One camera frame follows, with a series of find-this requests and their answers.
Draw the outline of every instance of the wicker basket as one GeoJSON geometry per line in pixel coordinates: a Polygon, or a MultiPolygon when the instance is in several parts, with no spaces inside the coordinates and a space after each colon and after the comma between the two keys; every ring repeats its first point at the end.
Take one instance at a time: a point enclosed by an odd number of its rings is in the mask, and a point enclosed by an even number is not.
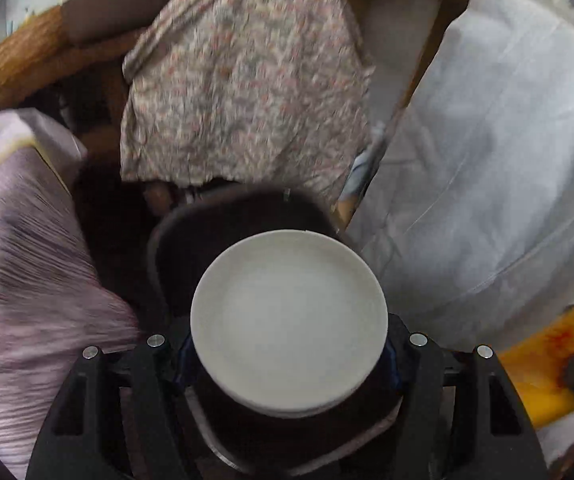
{"type": "Polygon", "coordinates": [[[129,52],[142,30],[133,30],[110,40],[84,47],[67,46],[53,56],[26,69],[19,67],[13,78],[0,85],[0,110],[18,106],[41,88],[69,77],[94,64],[116,60],[129,52]]]}
{"type": "Polygon", "coordinates": [[[23,72],[69,45],[60,6],[31,18],[0,42],[0,90],[16,86],[23,72]]]}

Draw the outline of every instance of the white plate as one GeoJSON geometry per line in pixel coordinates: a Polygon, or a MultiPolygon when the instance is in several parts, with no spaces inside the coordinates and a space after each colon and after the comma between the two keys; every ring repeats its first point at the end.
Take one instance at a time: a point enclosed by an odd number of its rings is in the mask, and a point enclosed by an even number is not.
{"type": "Polygon", "coordinates": [[[387,336],[376,277],[342,243],[271,231],[228,248],[193,295],[191,330],[212,379],[272,416],[326,410],[365,380],[387,336]]]}

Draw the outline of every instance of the metal screw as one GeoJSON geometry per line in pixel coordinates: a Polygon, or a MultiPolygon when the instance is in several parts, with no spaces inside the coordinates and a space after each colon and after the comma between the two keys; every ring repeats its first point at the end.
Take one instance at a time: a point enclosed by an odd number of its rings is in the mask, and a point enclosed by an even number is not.
{"type": "Polygon", "coordinates": [[[427,336],[416,332],[409,336],[409,342],[414,346],[425,346],[427,344],[427,336]]]}
{"type": "Polygon", "coordinates": [[[489,359],[492,355],[494,355],[494,351],[487,345],[480,345],[478,348],[476,348],[476,352],[478,352],[479,356],[484,357],[485,359],[489,359]]]}
{"type": "Polygon", "coordinates": [[[147,338],[147,344],[152,348],[156,348],[157,346],[162,345],[165,342],[165,338],[160,334],[150,335],[147,338]]]}
{"type": "Polygon", "coordinates": [[[83,357],[85,359],[92,359],[98,355],[98,348],[95,346],[88,346],[83,350],[83,357]]]}

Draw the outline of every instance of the yellow package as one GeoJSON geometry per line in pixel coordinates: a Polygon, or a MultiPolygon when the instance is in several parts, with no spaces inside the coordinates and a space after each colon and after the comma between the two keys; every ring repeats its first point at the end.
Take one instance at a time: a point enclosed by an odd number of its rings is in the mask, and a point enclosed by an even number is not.
{"type": "Polygon", "coordinates": [[[574,354],[574,308],[545,330],[500,355],[534,427],[574,410],[574,394],[562,383],[566,361],[574,354]]]}

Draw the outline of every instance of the floral fabric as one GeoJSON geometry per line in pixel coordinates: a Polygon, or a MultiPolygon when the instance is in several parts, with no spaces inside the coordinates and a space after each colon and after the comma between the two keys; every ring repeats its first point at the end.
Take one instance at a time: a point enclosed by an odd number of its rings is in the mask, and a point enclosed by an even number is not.
{"type": "Polygon", "coordinates": [[[333,203],[369,140],[344,0],[171,0],[123,72],[125,180],[271,181],[333,203]]]}

